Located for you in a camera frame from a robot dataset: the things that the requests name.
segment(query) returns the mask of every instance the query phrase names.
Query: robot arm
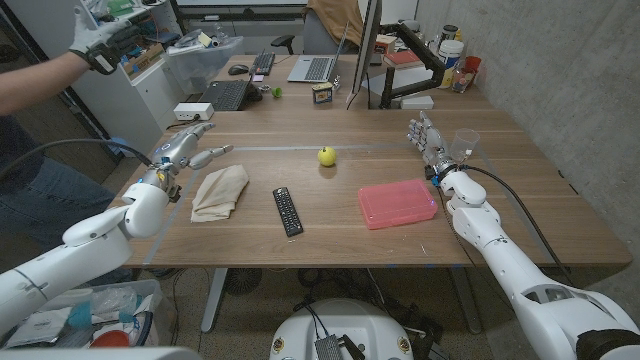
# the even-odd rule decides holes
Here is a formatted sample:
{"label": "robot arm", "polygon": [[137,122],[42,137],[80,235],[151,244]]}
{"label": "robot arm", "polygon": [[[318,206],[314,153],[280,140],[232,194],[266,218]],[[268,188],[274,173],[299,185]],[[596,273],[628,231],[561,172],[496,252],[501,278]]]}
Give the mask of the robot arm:
{"label": "robot arm", "polygon": [[629,315],[600,293],[545,276],[502,229],[497,211],[485,199],[484,188],[459,170],[424,113],[421,120],[411,121],[408,138],[423,153],[426,173],[434,185],[451,196],[447,211],[455,231],[486,260],[538,356],[576,359],[593,356],[597,352],[589,350],[595,347],[603,355],[607,352],[608,359],[625,358],[616,356],[626,356],[629,351],[639,358],[640,330]]}
{"label": "robot arm", "polygon": [[85,219],[63,235],[64,244],[0,275],[0,335],[47,301],[124,264],[133,255],[132,238],[153,236],[162,227],[164,208],[180,198],[175,176],[200,169],[233,149],[227,145],[190,157],[213,124],[198,124],[158,148],[152,165],[122,196],[127,204]]}

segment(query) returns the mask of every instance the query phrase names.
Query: silver laptop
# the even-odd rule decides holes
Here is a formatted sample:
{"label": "silver laptop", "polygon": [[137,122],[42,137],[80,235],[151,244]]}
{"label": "silver laptop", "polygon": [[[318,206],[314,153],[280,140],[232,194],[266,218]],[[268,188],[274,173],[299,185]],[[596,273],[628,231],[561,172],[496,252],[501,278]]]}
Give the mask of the silver laptop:
{"label": "silver laptop", "polygon": [[347,38],[347,30],[349,29],[349,22],[344,27],[342,33],[342,39],[338,46],[338,52],[335,57],[331,56],[317,56],[317,55],[300,55],[296,65],[291,70],[291,74],[287,78],[287,81],[297,82],[327,82],[331,77],[331,72],[338,62],[338,56],[342,52],[344,41]]}

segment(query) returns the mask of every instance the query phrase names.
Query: office chair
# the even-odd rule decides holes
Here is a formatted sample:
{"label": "office chair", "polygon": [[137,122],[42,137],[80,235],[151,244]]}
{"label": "office chair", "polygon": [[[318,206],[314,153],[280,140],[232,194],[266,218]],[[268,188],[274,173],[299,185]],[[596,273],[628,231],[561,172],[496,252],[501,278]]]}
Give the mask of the office chair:
{"label": "office chair", "polygon": [[[316,14],[313,9],[307,12],[302,29],[302,36],[304,38],[302,53],[305,55],[327,55],[335,54],[336,51],[338,51],[338,44],[333,40],[324,25],[322,25],[322,21],[320,21],[318,14]],[[295,38],[294,35],[280,36],[271,42],[271,46],[286,46],[287,50],[289,50],[289,55],[293,55],[293,48],[291,47],[293,38]],[[349,40],[345,40],[342,53],[357,54],[358,45]]]}

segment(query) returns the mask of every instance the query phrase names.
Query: tv remote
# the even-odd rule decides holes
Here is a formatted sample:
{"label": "tv remote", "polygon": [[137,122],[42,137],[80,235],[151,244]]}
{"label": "tv remote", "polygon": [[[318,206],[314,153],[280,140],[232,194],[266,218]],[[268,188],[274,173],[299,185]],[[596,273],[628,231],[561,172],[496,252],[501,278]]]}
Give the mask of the tv remote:
{"label": "tv remote", "polygon": [[278,212],[280,213],[280,218],[282,218],[282,224],[287,236],[292,237],[303,232],[302,223],[296,208],[293,206],[293,201],[291,201],[289,190],[286,187],[275,189],[273,190],[273,197],[276,199]]}

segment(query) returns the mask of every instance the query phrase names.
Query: wooden table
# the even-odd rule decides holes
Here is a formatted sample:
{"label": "wooden table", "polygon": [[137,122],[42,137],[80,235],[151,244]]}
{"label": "wooden table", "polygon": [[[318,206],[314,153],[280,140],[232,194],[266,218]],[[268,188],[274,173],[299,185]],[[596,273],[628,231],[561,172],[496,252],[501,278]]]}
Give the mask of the wooden table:
{"label": "wooden table", "polygon": [[[233,57],[219,78],[246,78],[231,77],[227,69],[238,63],[251,65],[253,59]],[[338,63],[343,88],[334,95],[334,101],[313,105],[309,84],[286,82],[295,61],[294,56],[276,64],[271,75],[265,77],[264,84],[283,89],[282,98],[265,94],[263,101],[245,111],[213,115],[216,127],[200,139],[199,149],[225,144],[233,144],[236,149],[205,169],[185,169],[178,175],[176,180],[184,187],[182,199],[167,206],[166,225],[158,236],[131,241],[135,254],[127,265],[470,266],[440,205],[432,220],[405,226],[372,231],[362,219],[358,189],[424,178],[421,155],[405,137],[409,120],[418,119],[419,111],[366,110],[364,88],[351,110],[346,111],[356,61],[356,56],[348,55],[341,56]],[[496,173],[517,191],[565,264],[598,266],[631,261],[626,247],[559,176],[522,129],[507,113],[494,109],[477,88],[464,94],[438,89],[426,93],[435,102],[435,109],[428,115],[446,139],[452,140],[459,128],[471,128],[480,134],[479,146],[468,164]],[[159,144],[173,132],[168,131]],[[337,149],[334,167],[318,164],[316,154],[324,145]],[[191,201],[204,177],[235,164],[244,166],[250,181],[230,219],[192,224]],[[141,166],[130,183],[144,170]],[[522,250],[537,264],[553,265],[511,196],[488,177],[472,171],[469,175],[485,187],[504,229]],[[271,193],[281,186],[289,188],[305,229],[292,238],[285,235]],[[428,188],[439,200],[437,190],[431,184]],[[121,200],[115,200],[113,205],[121,204]],[[476,263],[483,263],[472,246],[464,246]]]}

